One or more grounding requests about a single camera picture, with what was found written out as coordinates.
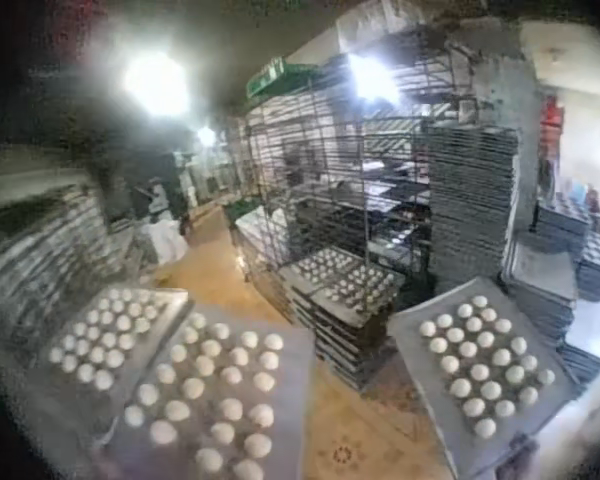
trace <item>bright light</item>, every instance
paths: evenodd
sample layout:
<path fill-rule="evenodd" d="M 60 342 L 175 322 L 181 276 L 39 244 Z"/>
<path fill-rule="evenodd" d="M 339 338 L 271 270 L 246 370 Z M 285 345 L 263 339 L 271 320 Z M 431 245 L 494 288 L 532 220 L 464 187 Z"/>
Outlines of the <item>bright light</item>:
<path fill-rule="evenodd" d="M 175 116 L 189 109 L 184 70 L 164 53 L 135 59 L 124 78 L 124 87 L 156 116 Z"/>
<path fill-rule="evenodd" d="M 204 147 L 213 147 L 216 143 L 216 132 L 209 127 L 198 130 L 198 138 Z"/>
<path fill-rule="evenodd" d="M 398 88 L 391 79 L 389 70 L 373 58 L 349 55 L 349 64 L 356 81 L 358 96 L 366 100 L 385 99 L 397 104 Z"/>

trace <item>dough ball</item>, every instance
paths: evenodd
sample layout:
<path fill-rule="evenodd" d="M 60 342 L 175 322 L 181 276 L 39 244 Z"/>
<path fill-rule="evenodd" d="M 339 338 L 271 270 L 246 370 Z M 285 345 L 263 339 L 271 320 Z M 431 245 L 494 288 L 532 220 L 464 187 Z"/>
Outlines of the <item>dough ball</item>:
<path fill-rule="evenodd" d="M 263 458 L 271 452 L 271 439 L 262 433 L 253 433 L 244 441 L 244 449 L 252 458 Z"/>
<path fill-rule="evenodd" d="M 205 340 L 202 342 L 202 352 L 210 358 L 215 358 L 220 355 L 222 345 L 217 340 Z"/>
<path fill-rule="evenodd" d="M 138 400 L 145 407 L 150 407 L 158 401 L 159 393 L 155 385 L 145 383 L 138 388 Z"/>
<path fill-rule="evenodd" d="M 284 340 L 277 333 L 270 333 L 264 337 L 264 344 L 269 350 L 282 350 Z"/>
<path fill-rule="evenodd" d="M 147 333 L 151 328 L 151 323 L 144 317 L 140 317 L 136 320 L 136 332 Z"/>
<path fill-rule="evenodd" d="M 433 322 L 423 322 L 420 325 L 420 335 L 423 337 L 433 337 L 436 334 L 436 324 Z"/>
<path fill-rule="evenodd" d="M 516 406 L 509 400 L 500 400 L 496 403 L 496 415 L 500 418 L 507 418 L 516 413 Z"/>
<path fill-rule="evenodd" d="M 191 316 L 191 324 L 198 330 L 201 330 L 207 326 L 207 318 L 201 313 L 194 313 Z"/>
<path fill-rule="evenodd" d="M 280 365 L 278 354 L 273 352 L 264 352 L 262 355 L 260 355 L 260 365 L 267 370 L 277 370 L 278 366 Z"/>
<path fill-rule="evenodd" d="M 273 408 L 265 403 L 256 405 L 249 411 L 249 420 L 260 428 L 269 428 L 273 425 Z"/>
<path fill-rule="evenodd" d="M 256 332 L 244 332 L 240 335 L 242 344 L 247 348 L 256 348 L 258 346 L 258 334 Z"/>
<path fill-rule="evenodd" d="M 204 382 L 199 378 L 187 378 L 182 384 L 182 393 L 190 400 L 200 398 L 204 393 Z"/>
<path fill-rule="evenodd" d="M 484 412 L 484 409 L 485 403 L 481 398 L 472 398 L 462 405 L 462 411 L 469 418 L 479 417 Z"/>
<path fill-rule="evenodd" d="M 434 338 L 429 343 L 429 350 L 433 353 L 444 353 L 447 351 L 447 341 L 444 338 Z"/>
<path fill-rule="evenodd" d="M 480 316 L 485 322 L 493 322 L 496 318 L 498 318 L 498 314 L 493 308 L 485 308 Z"/>
<path fill-rule="evenodd" d="M 71 373 L 78 367 L 78 359 L 73 355 L 67 355 L 62 360 L 62 370 Z"/>
<path fill-rule="evenodd" d="M 113 310 L 116 313 L 124 312 L 124 302 L 121 300 L 114 301 L 113 306 L 111 307 L 111 310 Z"/>
<path fill-rule="evenodd" d="M 82 337 L 87 333 L 87 326 L 82 322 L 78 322 L 73 326 L 73 333 L 76 334 L 76 337 Z"/>
<path fill-rule="evenodd" d="M 118 321 L 116 322 L 116 326 L 121 332 L 129 331 L 131 330 L 131 319 L 126 315 L 120 315 L 118 317 Z"/>
<path fill-rule="evenodd" d="M 471 302 L 478 308 L 484 308 L 489 303 L 487 297 L 485 297 L 484 295 L 476 295 L 475 297 L 473 297 Z"/>
<path fill-rule="evenodd" d="M 74 348 L 76 348 L 76 337 L 73 335 L 67 335 L 62 339 L 62 346 L 67 352 L 71 352 Z"/>
<path fill-rule="evenodd" d="M 480 393 L 487 400 L 497 400 L 502 395 L 502 387 L 498 382 L 489 381 L 482 385 Z"/>
<path fill-rule="evenodd" d="M 132 303 L 129 305 L 129 315 L 134 318 L 142 315 L 142 306 L 139 303 Z"/>
<path fill-rule="evenodd" d="M 236 436 L 236 430 L 230 423 L 219 422 L 211 427 L 211 436 L 221 445 L 229 445 Z"/>
<path fill-rule="evenodd" d="M 449 328 L 451 325 L 453 325 L 453 317 L 448 313 L 443 313 L 437 318 L 436 324 L 440 328 Z"/>
<path fill-rule="evenodd" d="M 180 400 L 171 400 L 164 407 L 164 416 L 172 422 L 181 422 L 189 418 L 189 406 Z"/>
<path fill-rule="evenodd" d="M 482 320 L 478 317 L 471 317 L 467 320 L 466 328 L 469 332 L 476 333 L 482 330 Z"/>
<path fill-rule="evenodd" d="M 110 350 L 107 353 L 107 367 L 116 369 L 124 363 L 124 354 L 120 350 Z"/>
<path fill-rule="evenodd" d="M 551 385 L 556 381 L 556 374 L 552 370 L 542 370 L 538 373 L 538 381 L 543 385 Z"/>
<path fill-rule="evenodd" d="M 81 338 L 78 340 L 78 343 L 76 343 L 76 355 L 79 357 L 84 357 L 87 353 L 89 353 L 90 348 L 91 344 L 84 338 Z"/>
<path fill-rule="evenodd" d="M 107 302 L 107 308 L 109 308 L 109 301 L 106 299 L 104 300 Z M 98 323 L 99 318 L 100 315 L 98 314 L 97 310 L 91 310 L 89 313 L 87 313 L 87 323 L 89 323 L 90 325 L 95 325 L 96 323 Z"/>
<path fill-rule="evenodd" d="M 156 445 L 168 445 L 178 438 L 178 431 L 165 420 L 157 420 L 151 424 L 151 440 Z"/>
<path fill-rule="evenodd" d="M 148 320 L 155 320 L 158 316 L 158 311 L 156 310 L 156 307 L 154 307 L 153 305 L 149 305 L 147 308 L 144 309 L 144 316 L 147 317 Z"/>
<path fill-rule="evenodd" d="M 229 385 L 237 385 L 242 381 L 242 373 L 237 367 L 227 367 L 220 373 L 222 379 Z"/>
<path fill-rule="evenodd" d="M 141 427 L 144 423 L 144 412 L 137 405 L 129 405 L 124 410 L 124 421 L 132 428 Z"/>
<path fill-rule="evenodd" d="M 151 292 L 148 290 L 140 290 L 138 292 L 138 300 L 140 300 L 140 303 L 149 302 L 149 300 L 151 300 Z"/>
<path fill-rule="evenodd" d="M 220 402 L 220 411 L 227 420 L 237 422 L 242 418 L 242 402 L 235 398 L 225 398 Z"/>
<path fill-rule="evenodd" d="M 478 346 L 473 342 L 463 342 L 460 345 L 460 355 L 465 358 L 473 358 L 478 353 Z"/>
<path fill-rule="evenodd" d="M 80 383 L 89 383 L 93 380 L 96 369 L 90 363 L 83 363 L 78 367 L 78 380 Z"/>
<path fill-rule="evenodd" d="M 496 331 L 499 333 L 509 333 L 511 331 L 511 321 L 501 318 L 496 322 Z"/>
<path fill-rule="evenodd" d="M 211 331 L 218 340 L 226 340 L 231 335 L 231 329 L 226 323 L 216 323 L 211 327 Z"/>
<path fill-rule="evenodd" d="M 198 372 L 201 376 L 208 377 L 210 375 L 213 375 L 216 366 L 213 363 L 213 360 L 211 360 L 209 357 L 200 355 L 198 358 L 196 358 L 196 368 L 198 369 Z"/>
<path fill-rule="evenodd" d="M 511 350 L 516 355 L 524 355 L 527 351 L 527 341 L 522 337 L 516 337 L 511 340 Z"/>
<path fill-rule="evenodd" d="M 216 473 L 222 468 L 224 460 L 217 450 L 213 448 L 201 448 L 196 453 L 196 463 L 201 470 L 207 473 Z"/>
<path fill-rule="evenodd" d="M 473 315 L 473 307 L 468 303 L 463 303 L 458 307 L 458 316 L 460 318 L 469 318 Z"/>
<path fill-rule="evenodd" d="M 451 395 L 457 398 L 466 398 L 471 393 L 471 382 L 466 378 L 459 378 L 451 384 Z"/>
<path fill-rule="evenodd" d="M 451 343 L 460 343 L 464 340 L 464 332 L 461 328 L 450 328 L 447 332 L 447 340 Z"/>
<path fill-rule="evenodd" d="M 276 380 L 271 375 L 265 372 L 256 373 L 253 376 L 253 383 L 263 392 L 269 392 L 275 386 Z"/>
<path fill-rule="evenodd" d="M 184 345 L 174 345 L 171 347 L 171 360 L 173 363 L 184 362 L 187 358 L 187 349 L 184 348 Z"/>
<path fill-rule="evenodd" d="M 483 418 L 475 426 L 476 435 L 480 438 L 487 439 L 493 437 L 496 433 L 496 422 L 494 422 L 491 418 Z"/>
<path fill-rule="evenodd" d="M 187 345 L 193 345 L 198 341 L 200 336 L 195 328 L 185 327 L 184 329 L 184 343 Z"/>
<path fill-rule="evenodd" d="M 482 364 L 477 364 L 471 367 L 471 378 L 478 382 L 484 382 L 489 378 L 489 367 Z"/>
<path fill-rule="evenodd" d="M 533 387 L 524 387 L 518 398 L 524 405 L 531 406 L 538 401 L 538 390 Z"/>
<path fill-rule="evenodd" d="M 91 350 L 91 353 L 89 354 L 89 360 L 97 365 L 104 362 L 104 348 L 93 347 L 93 350 Z"/>
<path fill-rule="evenodd" d="M 524 368 L 525 371 L 533 372 L 538 368 L 538 359 L 533 355 L 525 355 L 520 360 L 520 365 L 522 365 L 522 368 Z"/>
<path fill-rule="evenodd" d="M 482 332 L 478 335 L 478 345 L 482 348 L 491 348 L 495 340 L 496 337 L 491 332 Z"/>
<path fill-rule="evenodd" d="M 130 333 L 123 333 L 118 339 L 118 345 L 122 350 L 129 351 L 135 346 L 135 344 L 136 339 L 133 338 L 133 335 L 131 335 Z"/>
<path fill-rule="evenodd" d="M 113 313 L 104 312 L 100 321 L 103 325 L 111 325 L 113 322 Z"/>
<path fill-rule="evenodd" d="M 238 462 L 233 467 L 233 473 L 238 480 L 264 480 L 262 468 L 250 458 Z"/>
<path fill-rule="evenodd" d="M 87 338 L 92 342 L 96 341 L 100 336 L 100 329 L 98 327 L 89 327 L 87 330 Z"/>
<path fill-rule="evenodd" d="M 101 392 L 109 390 L 113 386 L 113 375 L 108 370 L 96 372 L 96 388 Z"/>
<path fill-rule="evenodd" d="M 448 374 L 454 374 L 460 368 L 460 362 L 453 355 L 447 355 L 440 360 L 440 366 Z"/>
<path fill-rule="evenodd" d="M 116 337 L 115 333 L 107 332 L 102 336 L 101 341 L 106 348 L 113 348 L 118 343 L 118 337 Z"/>
<path fill-rule="evenodd" d="M 229 352 L 229 357 L 233 363 L 241 367 L 244 367 L 247 363 L 249 363 L 249 354 L 242 347 L 236 347 L 231 350 L 231 352 Z"/>
<path fill-rule="evenodd" d="M 49 361 L 51 363 L 60 363 L 64 356 L 64 351 L 61 348 L 54 347 L 49 351 Z"/>
<path fill-rule="evenodd" d="M 507 373 L 505 373 L 505 377 L 511 385 L 519 385 L 524 380 L 524 368 L 518 365 L 509 367 Z"/>
<path fill-rule="evenodd" d="M 176 381 L 176 371 L 171 365 L 167 365 L 166 363 L 161 363 L 156 367 L 156 374 L 161 383 L 171 385 Z"/>
<path fill-rule="evenodd" d="M 511 352 L 506 348 L 496 350 L 493 354 L 493 364 L 496 367 L 506 367 L 511 363 Z"/>

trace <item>fluorescent light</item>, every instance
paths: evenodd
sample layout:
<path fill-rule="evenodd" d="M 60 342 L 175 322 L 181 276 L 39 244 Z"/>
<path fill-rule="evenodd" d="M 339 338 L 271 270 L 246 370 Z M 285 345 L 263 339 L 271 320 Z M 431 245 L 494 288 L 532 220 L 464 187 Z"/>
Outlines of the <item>fluorescent light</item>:
<path fill-rule="evenodd" d="M 185 72 L 164 53 L 136 58 L 129 65 L 124 87 L 152 115 L 176 116 L 189 109 Z"/>
<path fill-rule="evenodd" d="M 366 100 L 384 99 L 397 104 L 400 99 L 398 88 L 391 73 L 374 58 L 349 55 L 349 65 L 356 82 L 358 96 Z"/>
<path fill-rule="evenodd" d="M 198 138 L 204 147 L 213 147 L 216 144 L 216 132 L 209 127 L 198 130 Z"/>

